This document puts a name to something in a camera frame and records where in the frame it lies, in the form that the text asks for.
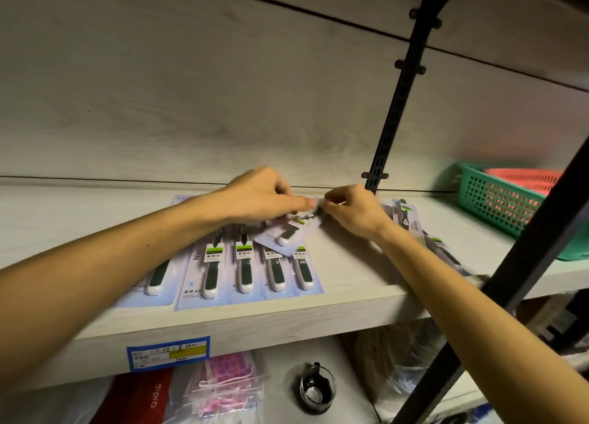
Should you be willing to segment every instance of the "green plastic basket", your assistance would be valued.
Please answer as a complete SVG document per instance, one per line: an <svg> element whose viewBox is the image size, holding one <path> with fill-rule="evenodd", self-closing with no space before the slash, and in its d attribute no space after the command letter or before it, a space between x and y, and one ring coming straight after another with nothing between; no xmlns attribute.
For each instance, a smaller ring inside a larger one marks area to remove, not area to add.
<svg viewBox="0 0 589 424"><path fill-rule="evenodd" d="M488 166L459 164L462 169L458 205L493 226L518 237L546 198L544 195L483 173ZM573 261L589 258L589 222L558 256Z"/></svg>

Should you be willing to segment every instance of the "person's left hand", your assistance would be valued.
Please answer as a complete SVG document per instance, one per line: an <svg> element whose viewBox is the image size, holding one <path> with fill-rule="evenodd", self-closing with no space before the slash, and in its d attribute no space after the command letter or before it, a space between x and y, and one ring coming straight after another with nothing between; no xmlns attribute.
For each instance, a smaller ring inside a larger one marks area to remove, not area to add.
<svg viewBox="0 0 589 424"><path fill-rule="evenodd" d="M314 199L294 196L291 185L270 167L248 170L211 195L223 203L234 223L269 220L317 206Z"/></svg>

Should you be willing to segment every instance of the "person's right arm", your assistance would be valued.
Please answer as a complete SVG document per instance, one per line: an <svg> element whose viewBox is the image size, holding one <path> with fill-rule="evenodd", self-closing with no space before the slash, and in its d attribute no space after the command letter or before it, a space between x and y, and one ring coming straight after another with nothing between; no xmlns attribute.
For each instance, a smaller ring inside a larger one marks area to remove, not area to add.
<svg viewBox="0 0 589 424"><path fill-rule="evenodd" d="M589 423L589 383L395 224L372 192L349 185L325 198L324 210L391 259L506 424Z"/></svg>

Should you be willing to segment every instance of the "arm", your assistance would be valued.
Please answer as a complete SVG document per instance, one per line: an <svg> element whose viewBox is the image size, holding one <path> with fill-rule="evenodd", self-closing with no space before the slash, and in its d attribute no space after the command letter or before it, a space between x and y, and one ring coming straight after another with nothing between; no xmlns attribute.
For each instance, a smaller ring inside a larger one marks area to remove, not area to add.
<svg viewBox="0 0 589 424"><path fill-rule="evenodd" d="M370 191L350 185L325 197L328 213L394 262L505 423L587 422L587 381L395 224Z"/></svg>
<svg viewBox="0 0 589 424"><path fill-rule="evenodd" d="M74 337L133 284L229 223L313 208L271 168L216 192L63 244L0 270L0 391ZM34 285L37 295L28 287ZM18 357L11 354L18 346Z"/></svg>

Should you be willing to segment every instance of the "person's left arm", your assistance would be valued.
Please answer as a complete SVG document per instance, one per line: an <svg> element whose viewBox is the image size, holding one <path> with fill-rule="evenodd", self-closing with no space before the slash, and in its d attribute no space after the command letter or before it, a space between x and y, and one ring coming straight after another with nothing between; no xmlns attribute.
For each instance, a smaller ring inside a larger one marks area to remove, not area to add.
<svg viewBox="0 0 589 424"><path fill-rule="evenodd" d="M1 269L0 360L5 362L0 364L0 391L64 346L146 273L199 238L229 223L313 207L313 200L292 196L288 182L265 167L221 190Z"/></svg>

